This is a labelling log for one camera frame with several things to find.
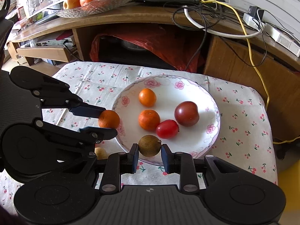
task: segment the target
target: white router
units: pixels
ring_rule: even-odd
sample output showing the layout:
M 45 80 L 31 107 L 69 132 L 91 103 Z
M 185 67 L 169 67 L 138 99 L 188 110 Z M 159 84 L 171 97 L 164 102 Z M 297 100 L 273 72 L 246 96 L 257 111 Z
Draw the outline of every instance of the white router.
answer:
M 297 57 L 300 56 L 300 47 L 285 34 L 267 23 L 265 24 L 265 32 L 267 32 L 277 43 L 288 49 Z

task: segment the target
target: white plate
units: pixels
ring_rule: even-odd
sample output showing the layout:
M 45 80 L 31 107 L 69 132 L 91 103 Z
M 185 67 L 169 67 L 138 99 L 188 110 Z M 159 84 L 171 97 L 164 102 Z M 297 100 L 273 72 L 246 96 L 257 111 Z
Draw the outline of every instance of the white plate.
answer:
M 156 94 L 153 107 L 144 107 L 139 102 L 139 93 L 144 88 L 152 89 Z M 127 86 L 113 104 L 113 110 L 121 119 L 116 137 L 119 145 L 129 152 L 133 143 L 138 143 L 144 135 L 152 134 L 142 129 L 138 116 L 145 109 L 155 110 L 160 121 L 173 119 L 175 108 L 183 101 L 193 101 L 198 106 L 200 119 L 192 127 L 179 125 L 179 133 L 171 139 L 162 139 L 172 152 L 190 153 L 193 158 L 200 158 L 214 144 L 220 130 L 220 114 L 212 96 L 197 83 L 172 75 L 157 75 L 140 79 Z M 145 157 L 139 154 L 139 159 L 153 165 L 162 166 L 161 154 Z

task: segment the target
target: tablecloth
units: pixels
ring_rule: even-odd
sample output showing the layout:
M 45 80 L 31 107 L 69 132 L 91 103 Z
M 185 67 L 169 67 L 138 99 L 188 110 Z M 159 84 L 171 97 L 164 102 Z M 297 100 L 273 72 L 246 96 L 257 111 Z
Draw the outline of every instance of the tablecloth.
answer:
M 161 74 L 193 80 L 215 99 L 221 116 L 221 128 L 217 141 L 207 154 L 220 157 L 277 184 L 270 123 L 261 96 L 250 87 L 201 74 L 93 62 L 69 63 L 53 77 L 68 83 L 70 90 L 84 102 L 111 109 L 117 96 L 129 84 L 140 78 Z M 74 116 L 67 109 L 44 109 L 43 119 L 74 131 L 86 126 L 98 127 L 97 119 Z M 109 154 L 123 151 L 115 139 L 103 141 L 96 147 L 105 148 Z M 205 188 L 202 174 L 197 175 L 200 188 Z M 96 188 L 99 188 L 101 177 Z M 22 184 L 13 180 L 6 171 L 0 174 L 0 182 L 1 205 L 10 213 L 15 213 L 13 197 Z M 168 175 L 163 166 L 139 161 L 136 173 L 122 175 L 121 182 L 122 185 L 179 186 L 179 175 Z

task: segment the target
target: dark red tomato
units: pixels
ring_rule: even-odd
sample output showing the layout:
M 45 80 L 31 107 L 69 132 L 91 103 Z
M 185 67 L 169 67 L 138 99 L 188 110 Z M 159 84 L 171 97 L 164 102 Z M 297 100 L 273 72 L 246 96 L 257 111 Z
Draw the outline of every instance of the dark red tomato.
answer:
M 162 139 L 173 138 L 174 136 L 176 136 L 178 132 L 179 132 L 179 126 L 172 119 L 168 119 L 161 122 L 156 128 L 156 134 L 158 135 L 158 137 Z
M 176 107 L 174 116 L 180 125 L 191 127 L 199 121 L 198 107 L 192 101 L 181 102 Z

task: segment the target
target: yellow cable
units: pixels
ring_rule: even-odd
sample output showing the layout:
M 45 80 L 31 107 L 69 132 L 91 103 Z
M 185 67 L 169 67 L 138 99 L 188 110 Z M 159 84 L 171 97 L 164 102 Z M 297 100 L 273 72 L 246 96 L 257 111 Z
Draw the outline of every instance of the yellow cable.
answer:
M 300 136 L 298 136 L 298 137 L 296 137 L 296 138 L 294 138 L 294 139 L 292 139 L 292 140 L 285 140 L 285 141 L 283 141 L 283 142 L 273 142 L 273 144 L 283 144 L 283 143 L 290 143 L 290 142 L 293 142 L 293 141 L 295 141 L 296 139 L 300 139 Z
M 237 12 L 232 6 L 230 6 L 230 5 L 226 4 L 226 3 L 223 3 L 223 2 L 216 1 L 216 0 L 202 1 L 202 3 L 218 3 L 218 4 L 221 4 L 221 5 L 223 5 L 223 6 L 226 6 L 226 7 L 230 8 L 230 9 L 236 14 L 236 16 L 237 16 L 237 18 L 238 18 L 238 20 L 239 20 L 239 22 L 240 22 L 240 24 L 241 24 L 241 27 L 242 27 L 242 30 L 243 30 L 244 34 L 247 35 L 246 29 L 245 29 L 245 27 L 244 27 L 244 25 L 243 25 L 243 22 L 242 22 L 242 20 L 241 20 L 241 18 L 240 18 L 240 16 L 239 16 L 238 12 Z M 247 40 L 248 49 L 249 49 L 250 62 L 251 62 L 251 64 L 252 64 L 253 68 L 255 69 L 256 73 L 258 74 L 258 76 L 259 76 L 259 78 L 260 78 L 260 80 L 261 80 L 261 82 L 262 82 L 262 85 L 263 85 L 263 87 L 264 87 L 264 89 L 265 89 L 265 92 L 266 92 L 266 94 L 267 94 L 267 103 L 266 103 L 266 106 L 265 106 L 265 110 L 267 111 L 268 105 L 269 105 L 269 101 L 270 101 L 269 92 L 268 92 L 268 90 L 267 90 L 267 87 L 266 87 L 266 85 L 265 85 L 265 82 L 264 82 L 264 80 L 263 80 L 262 75 L 260 74 L 260 72 L 259 72 L 258 69 L 256 68 L 255 64 L 253 63 L 252 50 L 251 50 L 250 40 L 249 40 L 249 39 L 246 39 L 246 40 Z

